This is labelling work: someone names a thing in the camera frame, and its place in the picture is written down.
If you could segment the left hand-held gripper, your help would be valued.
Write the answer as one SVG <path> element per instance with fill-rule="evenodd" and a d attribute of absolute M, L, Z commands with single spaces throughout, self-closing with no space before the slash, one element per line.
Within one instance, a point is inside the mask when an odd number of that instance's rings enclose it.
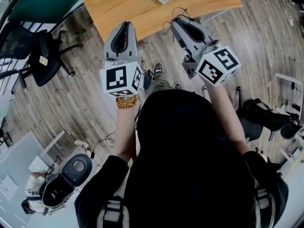
<path fill-rule="evenodd" d="M 117 57 L 128 45 L 131 57 Z M 136 56 L 137 37 L 132 22 L 124 21 L 111 32 L 104 53 L 104 68 L 100 70 L 103 92 L 115 98 L 137 95 L 143 70 L 142 57 Z"/>

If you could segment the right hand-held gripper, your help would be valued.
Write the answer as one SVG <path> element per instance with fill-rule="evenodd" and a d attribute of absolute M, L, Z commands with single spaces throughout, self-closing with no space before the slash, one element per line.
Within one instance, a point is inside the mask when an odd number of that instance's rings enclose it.
<path fill-rule="evenodd" d="M 188 17 L 179 17 L 171 21 L 173 36 L 185 49 L 182 66 L 190 79 L 198 76 L 212 86 L 231 78 L 242 64 L 229 46 L 223 46 L 219 40 L 205 36 L 202 24 Z"/>

